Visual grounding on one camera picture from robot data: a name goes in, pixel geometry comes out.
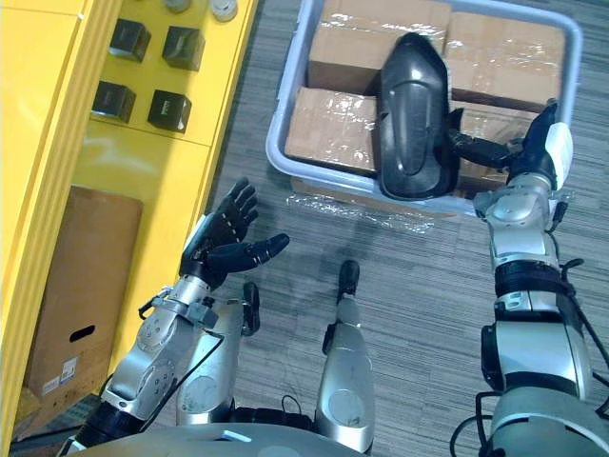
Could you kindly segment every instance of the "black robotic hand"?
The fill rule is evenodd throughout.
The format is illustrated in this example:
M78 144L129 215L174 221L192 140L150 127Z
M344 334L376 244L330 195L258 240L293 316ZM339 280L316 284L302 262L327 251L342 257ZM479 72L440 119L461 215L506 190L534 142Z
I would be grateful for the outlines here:
M246 178L240 179L195 229L182 254L180 276L197 276L214 289L229 273L256 268L281 252L289 243L285 234L254 245L240 243L258 217L257 203L256 189Z

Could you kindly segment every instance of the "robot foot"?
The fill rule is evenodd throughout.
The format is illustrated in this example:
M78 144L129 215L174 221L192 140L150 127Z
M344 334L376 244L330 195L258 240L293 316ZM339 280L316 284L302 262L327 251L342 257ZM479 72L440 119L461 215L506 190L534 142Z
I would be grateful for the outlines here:
M344 294L355 295L360 280L360 266L355 260L345 260L339 273L339 293L336 304L343 299Z

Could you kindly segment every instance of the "yellow shelf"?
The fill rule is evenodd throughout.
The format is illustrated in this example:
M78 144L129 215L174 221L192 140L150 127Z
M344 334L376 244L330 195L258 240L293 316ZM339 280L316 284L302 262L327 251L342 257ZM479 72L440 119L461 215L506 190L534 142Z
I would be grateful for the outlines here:
M113 371L135 341L137 309L176 279L184 242L205 209L257 2L239 2L237 16L217 21L207 2L173 14L159 2L125 0L119 17L151 34L143 62L109 55L104 81L136 94L128 124L95 116L73 181L144 202L144 216L117 326ZM206 44L199 71L170 67L162 57L168 26L200 29ZM147 122L155 89L184 94L192 103L186 133Z
M119 8L119 0L3 2L3 455L71 175Z
M187 234L205 207L257 5L242 0L237 17L220 23L205 1L192 2L181 14L168 12L160 1L122 3L6 0L2 5L3 455L69 185L145 203L113 369L135 339L136 309L173 282ZM141 64L108 55L119 16L145 23L152 34ZM163 61L168 25L202 30L206 47L199 72L171 69ZM136 92L128 126L89 120L100 79ZM186 134L146 122L154 89L190 99Z

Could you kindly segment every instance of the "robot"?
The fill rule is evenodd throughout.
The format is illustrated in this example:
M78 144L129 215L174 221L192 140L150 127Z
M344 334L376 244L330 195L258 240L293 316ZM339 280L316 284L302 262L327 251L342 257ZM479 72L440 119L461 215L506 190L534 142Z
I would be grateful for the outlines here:
M593 375L604 378L593 373L583 329L598 344L599 339L568 281L568 269L579 262L560 264L552 233L566 211L568 193L561 188L573 155L569 128L556 122L556 110L551 103L533 121L520 150L491 145L485 157L507 166L507 185L474 200L489 227L497 294L495 322L481 330L481 368L493 391L476 397L477 415L468 419L478 425L481 457L609 456L601 414L584 403ZM480 158L489 146L454 129L447 135L461 155ZM254 193L241 180L197 225L182 256L180 279L140 309L145 320L133 348L61 455L348 457L370 452L374 394L354 298L355 262L341 270L336 320L323 343L327 358L315 416L235 407L239 344L260 326L259 294L249 283L243 300L221 304L212 292L229 273L262 265L289 242L284 234L243 242L258 215ZM195 349L180 376L178 367L191 345ZM601 352L609 364L604 348ZM146 432L175 392L178 427ZM489 395L500 399L486 437L481 400Z

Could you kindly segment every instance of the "handle hole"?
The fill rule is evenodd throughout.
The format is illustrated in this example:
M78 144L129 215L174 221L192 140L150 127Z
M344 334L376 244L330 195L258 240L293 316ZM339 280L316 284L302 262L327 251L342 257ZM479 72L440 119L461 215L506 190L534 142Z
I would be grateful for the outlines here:
M75 341L82 340L86 336L91 335L91 333L93 333L94 331L95 331L95 326L88 326L85 328L81 328L80 330L76 330L69 336L69 341L71 343L73 343Z

